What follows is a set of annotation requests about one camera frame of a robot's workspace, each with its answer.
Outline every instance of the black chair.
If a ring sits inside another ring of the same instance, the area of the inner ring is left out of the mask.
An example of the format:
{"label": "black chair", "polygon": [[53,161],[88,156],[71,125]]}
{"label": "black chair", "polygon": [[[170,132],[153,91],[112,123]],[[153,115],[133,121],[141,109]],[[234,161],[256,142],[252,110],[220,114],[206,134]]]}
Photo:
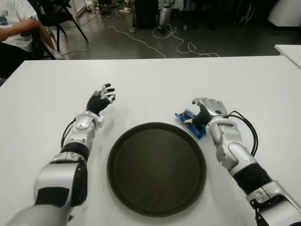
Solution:
{"label": "black chair", "polygon": [[29,36],[29,35],[32,36],[31,52],[32,52],[33,60],[41,60],[43,57],[45,57],[44,56],[45,52],[48,54],[48,57],[55,60],[55,57],[52,55],[52,53],[49,51],[49,49],[45,46],[45,44],[41,40],[40,32],[38,29],[33,29],[21,34],[22,37]]}
{"label": "black chair", "polygon": [[[76,23],[75,19],[73,18],[73,15],[67,9],[70,0],[55,0],[55,1],[39,0],[38,2],[36,0],[28,0],[28,1],[32,5],[34,10],[37,12],[38,18],[44,26],[46,27],[56,26],[56,34],[57,34],[56,48],[58,52],[60,51],[60,30],[64,33],[64,35],[66,35],[66,32],[60,26],[60,24],[63,22],[72,21],[77,27],[77,29],[79,30],[79,32],[82,34],[84,39],[88,41],[87,37],[81,30],[80,26]],[[59,10],[50,11],[50,12],[46,12],[45,14],[42,14],[40,8],[45,2],[58,4],[60,6]]]}

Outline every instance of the blue package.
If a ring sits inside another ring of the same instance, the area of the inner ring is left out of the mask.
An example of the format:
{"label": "blue package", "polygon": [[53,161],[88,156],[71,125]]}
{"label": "blue package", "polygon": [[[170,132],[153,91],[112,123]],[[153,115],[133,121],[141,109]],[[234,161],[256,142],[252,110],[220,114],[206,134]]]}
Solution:
{"label": "blue package", "polygon": [[[178,119],[182,122],[186,119],[193,119],[195,114],[192,113],[190,110],[185,109],[185,111],[181,114],[175,114]],[[198,138],[201,139],[206,134],[206,125],[187,125],[187,128]]]}

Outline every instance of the white cable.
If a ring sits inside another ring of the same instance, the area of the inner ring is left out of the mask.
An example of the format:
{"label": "white cable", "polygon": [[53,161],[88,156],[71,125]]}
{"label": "white cable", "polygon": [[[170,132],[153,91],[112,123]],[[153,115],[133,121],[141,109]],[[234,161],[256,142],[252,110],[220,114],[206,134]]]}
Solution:
{"label": "white cable", "polygon": [[161,52],[159,52],[159,51],[158,51],[157,49],[155,49],[154,47],[149,46],[146,42],[141,41],[141,40],[139,40],[139,39],[135,39],[135,38],[131,37],[131,36],[130,36],[128,33],[126,33],[126,32],[118,31],[118,30],[116,29],[116,27],[110,25],[111,21],[112,21],[112,19],[110,18],[110,21],[108,22],[109,28],[114,28],[114,30],[115,30],[116,32],[122,33],[122,34],[126,34],[129,38],[131,38],[131,39],[133,39],[133,40],[135,40],[135,41],[142,42],[142,43],[143,43],[144,45],[146,45],[148,48],[153,49],[154,51],[156,51],[156,52],[158,52],[159,54],[161,54],[162,57],[166,58],[166,56],[164,56]]}
{"label": "white cable", "polygon": [[91,49],[91,43],[88,41],[88,43],[89,43],[89,47],[87,48],[87,49],[84,49],[84,50],[77,50],[77,51],[72,51],[72,52],[70,52],[70,53],[65,53],[65,54],[63,54],[63,55],[61,55],[62,57],[63,56],[65,56],[65,55],[67,55],[67,54],[71,54],[71,53],[78,53],[78,52],[86,52],[86,51],[88,51],[88,50],[90,50]]}
{"label": "white cable", "polygon": [[197,52],[196,52],[197,48],[196,48],[195,45],[193,45],[193,43],[191,43],[191,42],[188,42],[188,49],[189,49],[189,52],[182,52],[182,51],[180,51],[180,50],[179,50],[179,47],[180,47],[180,45],[182,45],[185,41],[184,41],[183,39],[180,39],[180,38],[178,38],[178,37],[176,37],[176,36],[174,35],[174,33],[178,30],[176,27],[173,29],[173,28],[171,27],[170,24],[166,24],[166,25],[168,25],[168,26],[170,27],[170,31],[169,31],[167,28],[165,28],[165,29],[169,32],[169,34],[168,34],[166,37],[159,37],[159,36],[156,36],[156,35],[154,34],[155,30],[157,30],[158,27],[155,28],[155,29],[152,31],[152,35],[153,35],[155,38],[158,38],[158,39],[167,39],[168,37],[172,36],[172,37],[174,37],[174,38],[180,40],[181,43],[177,46],[177,51],[178,51],[179,53],[183,53],[183,54],[187,54],[187,53],[198,54],[198,58],[199,58],[200,56],[203,56],[203,55],[211,57],[211,56],[210,56],[211,54],[215,54],[215,55],[217,55],[218,57],[220,57],[217,53],[197,53]]}

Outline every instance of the silver robot arm segment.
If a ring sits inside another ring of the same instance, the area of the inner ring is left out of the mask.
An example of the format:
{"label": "silver robot arm segment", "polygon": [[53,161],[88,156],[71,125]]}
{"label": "silver robot arm segment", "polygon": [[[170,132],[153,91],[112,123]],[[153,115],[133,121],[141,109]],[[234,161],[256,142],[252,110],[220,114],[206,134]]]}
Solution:
{"label": "silver robot arm segment", "polygon": [[70,136],[62,140],[61,152],[38,174],[34,185],[35,204],[17,213],[7,226],[65,226],[73,207],[87,198],[87,161],[93,138],[102,127],[99,112],[115,100],[106,84],[95,91],[86,111],[71,124]]}
{"label": "silver robot arm segment", "polygon": [[256,212],[259,226],[297,226],[301,207],[288,192],[260,166],[243,144],[237,124],[228,118],[221,101],[196,98],[200,114],[187,124],[205,124],[213,139],[218,162],[228,170]]}

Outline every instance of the black pants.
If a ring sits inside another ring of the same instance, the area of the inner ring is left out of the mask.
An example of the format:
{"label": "black pants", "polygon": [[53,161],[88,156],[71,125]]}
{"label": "black pants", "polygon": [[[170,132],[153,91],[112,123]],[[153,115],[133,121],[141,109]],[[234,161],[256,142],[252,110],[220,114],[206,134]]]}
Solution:
{"label": "black pants", "polygon": [[8,78],[24,60],[32,60],[32,54],[0,42],[0,78]]}

